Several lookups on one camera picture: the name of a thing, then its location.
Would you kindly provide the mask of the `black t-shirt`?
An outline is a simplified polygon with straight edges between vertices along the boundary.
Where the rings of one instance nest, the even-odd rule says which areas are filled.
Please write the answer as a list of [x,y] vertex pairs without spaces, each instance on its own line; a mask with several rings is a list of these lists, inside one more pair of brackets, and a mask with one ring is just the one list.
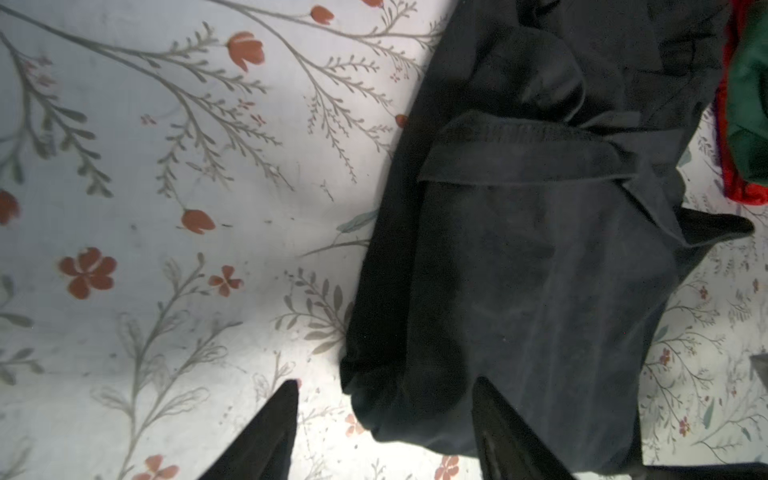
[[340,364],[379,442],[475,455],[489,379],[573,472],[638,449],[672,293],[750,221],[684,207],[725,1],[462,1],[393,156]]

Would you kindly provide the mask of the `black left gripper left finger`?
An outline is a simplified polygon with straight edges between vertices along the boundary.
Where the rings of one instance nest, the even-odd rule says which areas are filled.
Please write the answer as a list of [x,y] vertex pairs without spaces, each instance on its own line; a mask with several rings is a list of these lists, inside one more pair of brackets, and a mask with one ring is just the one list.
[[299,387],[286,380],[200,480],[286,480],[297,433]]

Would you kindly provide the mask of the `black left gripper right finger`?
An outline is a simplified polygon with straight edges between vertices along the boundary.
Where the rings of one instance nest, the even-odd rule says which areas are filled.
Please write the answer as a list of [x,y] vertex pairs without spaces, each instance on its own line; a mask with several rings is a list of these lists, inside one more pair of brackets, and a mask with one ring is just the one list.
[[485,377],[472,388],[472,422],[485,480],[573,480],[504,396]]

